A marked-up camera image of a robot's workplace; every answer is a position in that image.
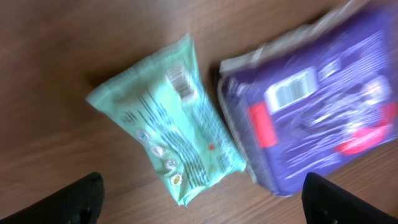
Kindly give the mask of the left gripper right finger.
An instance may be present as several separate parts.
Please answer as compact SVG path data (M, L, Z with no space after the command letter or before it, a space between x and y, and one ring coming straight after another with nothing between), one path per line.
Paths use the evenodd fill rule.
M397 219L310 172L302 189L308 224L397 224Z

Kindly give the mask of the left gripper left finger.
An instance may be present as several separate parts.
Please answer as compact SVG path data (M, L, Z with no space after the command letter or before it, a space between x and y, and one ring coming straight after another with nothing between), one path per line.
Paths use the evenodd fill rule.
M92 172L31 206L1 219L1 224L96 224L103 207L104 181Z

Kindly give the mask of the purple sanitary pad pack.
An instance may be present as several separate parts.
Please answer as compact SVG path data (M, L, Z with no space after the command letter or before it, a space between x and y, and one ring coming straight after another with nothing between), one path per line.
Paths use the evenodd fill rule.
M220 64L218 100L253 181L300 191L397 137L397 3L348 1Z

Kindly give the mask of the teal wet wipes pack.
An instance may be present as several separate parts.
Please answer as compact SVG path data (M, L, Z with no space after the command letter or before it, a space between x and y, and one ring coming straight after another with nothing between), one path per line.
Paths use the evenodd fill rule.
M110 78L86 99L140 142L179 205L246 168L201 83L189 35Z

